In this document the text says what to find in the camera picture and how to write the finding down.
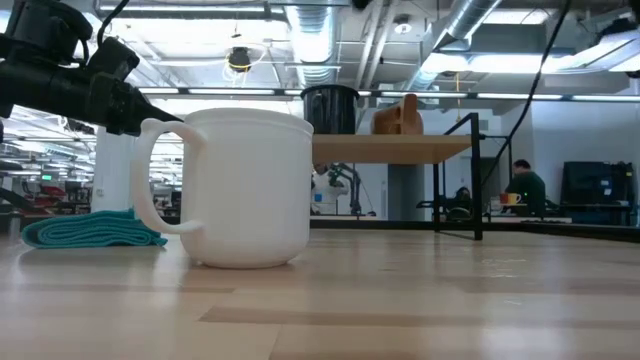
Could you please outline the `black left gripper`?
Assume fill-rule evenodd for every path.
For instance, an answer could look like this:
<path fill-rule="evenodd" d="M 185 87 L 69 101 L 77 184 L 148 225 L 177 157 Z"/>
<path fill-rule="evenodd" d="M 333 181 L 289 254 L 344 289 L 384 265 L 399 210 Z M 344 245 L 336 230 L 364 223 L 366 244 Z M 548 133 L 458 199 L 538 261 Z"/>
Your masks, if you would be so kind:
<path fill-rule="evenodd" d="M 115 135 L 139 136 L 146 119 L 182 119 L 154 105 L 119 75 L 91 66 L 53 69 L 48 104 L 57 115 L 104 127 Z"/>

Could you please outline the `white mug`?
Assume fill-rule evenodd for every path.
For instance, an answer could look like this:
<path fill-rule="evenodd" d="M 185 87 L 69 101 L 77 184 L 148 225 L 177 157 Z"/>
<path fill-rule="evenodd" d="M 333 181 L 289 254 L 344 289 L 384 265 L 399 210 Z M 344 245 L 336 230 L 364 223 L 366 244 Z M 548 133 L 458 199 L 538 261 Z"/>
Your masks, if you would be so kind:
<path fill-rule="evenodd" d="M 166 132 L 184 147 L 178 224 L 160 217 L 149 183 L 151 154 Z M 282 265 L 309 241 L 313 133 L 304 119 L 262 109 L 146 119 L 131 158 L 135 212 L 150 229 L 179 236 L 186 253 L 208 266 Z"/>

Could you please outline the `black mug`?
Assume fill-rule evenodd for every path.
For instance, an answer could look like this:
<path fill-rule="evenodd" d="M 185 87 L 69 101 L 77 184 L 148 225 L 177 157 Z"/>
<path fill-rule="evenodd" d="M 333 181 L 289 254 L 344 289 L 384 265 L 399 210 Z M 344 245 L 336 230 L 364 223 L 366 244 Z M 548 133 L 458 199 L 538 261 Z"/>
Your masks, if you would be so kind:
<path fill-rule="evenodd" d="M 359 93 L 337 84 L 316 85 L 304 89 L 303 118 L 315 134 L 354 135 Z"/>

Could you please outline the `wooden cup with handle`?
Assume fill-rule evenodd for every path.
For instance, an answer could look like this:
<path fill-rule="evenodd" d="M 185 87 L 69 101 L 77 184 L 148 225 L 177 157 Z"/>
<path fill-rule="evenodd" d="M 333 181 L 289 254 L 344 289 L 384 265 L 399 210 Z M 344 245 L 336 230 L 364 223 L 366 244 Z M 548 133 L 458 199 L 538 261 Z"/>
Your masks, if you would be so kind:
<path fill-rule="evenodd" d="M 422 116 L 418 112 L 418 98 L 410 93 L 396 105 L 373 114 L 371 133 L 375 135 L 423 135 Z"/>

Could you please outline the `wooden shelf with black legs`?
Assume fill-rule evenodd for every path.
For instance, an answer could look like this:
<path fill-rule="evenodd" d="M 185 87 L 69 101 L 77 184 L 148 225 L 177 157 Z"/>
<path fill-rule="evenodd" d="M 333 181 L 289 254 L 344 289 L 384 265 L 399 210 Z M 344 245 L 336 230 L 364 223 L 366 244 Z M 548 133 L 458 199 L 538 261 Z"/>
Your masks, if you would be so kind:
<path fill-rule="evenodd" d="M 481 147 L 485 136 L 480 132 L 479 115 L 467 114 L 442 135 L 316 135 L 313 137 L 313 160 L 320 163 L 359 163 L 392 165 L 431 165 L 434 209 L 431 222 L 381 220 L 313 220 L 313 229 L 349 230 L 447 230 L 469 231 L 472 241 L 483 239 Z M 441 221 L 440 193 L 444 188 L 444 163 L 451 157 L 471 151 L 472 220 L 468 224 L 446 225 Z"/>

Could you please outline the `white pillar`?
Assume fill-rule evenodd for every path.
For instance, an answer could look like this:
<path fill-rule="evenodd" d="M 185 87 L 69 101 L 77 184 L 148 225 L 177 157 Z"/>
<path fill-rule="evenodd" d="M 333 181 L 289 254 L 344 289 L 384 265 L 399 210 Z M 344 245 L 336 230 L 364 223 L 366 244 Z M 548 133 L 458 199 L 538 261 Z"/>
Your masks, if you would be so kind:
<path fill-rule="evenodd" d="M 130 159 L 135 138 L 99 127 L 96 134 L 91 211 L 124 211 L 132 206 Z"/>

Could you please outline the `linear ceiling light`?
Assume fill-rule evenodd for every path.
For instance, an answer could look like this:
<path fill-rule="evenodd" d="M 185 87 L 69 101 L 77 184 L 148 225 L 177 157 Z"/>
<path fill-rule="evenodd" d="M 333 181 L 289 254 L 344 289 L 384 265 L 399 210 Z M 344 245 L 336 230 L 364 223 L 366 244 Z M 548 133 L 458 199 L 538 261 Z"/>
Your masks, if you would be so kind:
<path fill-rule="evenodd" d="M 301 89 L 264 89 L 264 88 L 179 88 L 179 87 L 142 87 L 144 95 L 152 96 L 301 96 Z M 640 103 L 640 95 L 570 95 L 570 94 L 533 94 L 491 93 L 491 92 L 416 92 L 419 99 L 456 99 L 456 100 L 528 100 L 556 102 L 594 102 L 594 103 Z"/>

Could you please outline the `round black ceiling fixture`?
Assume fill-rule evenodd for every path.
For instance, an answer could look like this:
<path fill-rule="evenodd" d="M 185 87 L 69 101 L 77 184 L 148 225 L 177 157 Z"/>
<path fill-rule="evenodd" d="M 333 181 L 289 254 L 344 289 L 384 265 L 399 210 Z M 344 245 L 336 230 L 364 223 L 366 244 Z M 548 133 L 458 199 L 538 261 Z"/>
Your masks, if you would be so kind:
<path fill-rule="evenodd" d="M 247 73 L 251 69 L 251 59 L 247 47 L 233 47 L 227 56 L 227 66 L 236 73 Z"/>

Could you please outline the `folded teal cloth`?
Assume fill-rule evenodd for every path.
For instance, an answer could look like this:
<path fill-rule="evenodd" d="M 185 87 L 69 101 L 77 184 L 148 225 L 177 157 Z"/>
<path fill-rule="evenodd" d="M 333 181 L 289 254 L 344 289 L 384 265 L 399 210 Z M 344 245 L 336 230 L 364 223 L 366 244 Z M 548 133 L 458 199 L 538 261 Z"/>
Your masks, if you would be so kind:
<path fill-rule="evenodd" d="M 110 246 L 165 246 L 159 232 L 148 228 L 133 209 L 54 217 L 27 225 L 23 242 L 37 249 Z"/>

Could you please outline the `white machine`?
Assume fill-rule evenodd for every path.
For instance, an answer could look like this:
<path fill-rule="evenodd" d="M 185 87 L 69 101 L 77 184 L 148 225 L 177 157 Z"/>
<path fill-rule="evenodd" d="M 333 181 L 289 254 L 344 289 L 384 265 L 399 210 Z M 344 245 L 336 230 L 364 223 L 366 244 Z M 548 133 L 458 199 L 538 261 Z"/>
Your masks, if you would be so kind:
<path fill-rule="evenodd" d="M 311 212 L 313 215 L 335 215 L 338 198 L 347 195 L 349 189 L 343 182 L 331 176 L 327 164 L 316 163 L 312 173 Z"/>

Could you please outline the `grey pillar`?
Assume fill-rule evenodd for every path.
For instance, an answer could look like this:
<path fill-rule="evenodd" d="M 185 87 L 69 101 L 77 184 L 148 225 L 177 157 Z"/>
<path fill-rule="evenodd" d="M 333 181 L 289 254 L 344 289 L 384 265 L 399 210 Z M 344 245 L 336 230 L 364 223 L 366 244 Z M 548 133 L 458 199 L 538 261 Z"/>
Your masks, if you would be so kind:
<path fill-rule="evenodd" d="M 424 220 L 424 211 L 417 208 L 425 199 L 423 165 L 389 165 L 387 189 L 389 220 Z"/>

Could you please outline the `person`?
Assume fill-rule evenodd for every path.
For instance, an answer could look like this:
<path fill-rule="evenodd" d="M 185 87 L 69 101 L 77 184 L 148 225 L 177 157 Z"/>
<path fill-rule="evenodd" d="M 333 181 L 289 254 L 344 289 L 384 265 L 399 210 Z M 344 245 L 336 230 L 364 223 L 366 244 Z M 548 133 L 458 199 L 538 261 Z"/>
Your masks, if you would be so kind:
<path fill-rule="evenodd" d="M 454 204 L 449 215 L 454 221 L 470 220 L 473 215 L 471 192 L 467 187 L 459 188 L 453 198 Z"/>
<path fill-rule="evenodd" d="M 513 163 L 513 177 L 509 181 L 505 192 L 521 196 L 521 200 L 527 205 L 526 211 L 522 207 L 518 208 L 518 211 L 523 216 L 544 216 L 546 210 L 546 186 L 542 178 L 532 170 L 528 161 L 519 159 Z"/>

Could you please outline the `black equipment rack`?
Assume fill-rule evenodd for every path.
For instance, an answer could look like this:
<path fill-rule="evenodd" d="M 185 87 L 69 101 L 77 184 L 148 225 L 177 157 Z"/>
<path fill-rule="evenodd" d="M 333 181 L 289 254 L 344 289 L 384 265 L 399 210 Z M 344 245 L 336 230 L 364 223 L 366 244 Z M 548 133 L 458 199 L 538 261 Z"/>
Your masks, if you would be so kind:
<path fill-rule="evenodd" d="M 634 176 L 631 163 L 565 162 L 560 209 L 573 223 L 630 226 Z"/>

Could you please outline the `silver ceiling duct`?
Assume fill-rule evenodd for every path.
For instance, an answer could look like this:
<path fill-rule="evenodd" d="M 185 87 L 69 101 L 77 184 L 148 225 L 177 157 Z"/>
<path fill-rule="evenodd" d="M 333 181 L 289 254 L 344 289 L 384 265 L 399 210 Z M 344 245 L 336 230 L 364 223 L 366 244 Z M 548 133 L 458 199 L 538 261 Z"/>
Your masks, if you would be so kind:
<path fill-rule="evenodd" d="M 301 88 L 333 84 L 337 68 L 333 66 L 338 34 L 337 10 L 330 0 L 296 0 L 285 7 L 290 25 L 291 46 Z"/>
<path fill-rule="evenodd" d="M 404 91 L 425 91 L 442 73 L 433 63 L 451 44 L 457 50 L 470 48 L 472 36 L 502 0 L 455 0 L 447 16 L 429 25 L 421 40 L 424 59 L 403 85 Z"/>

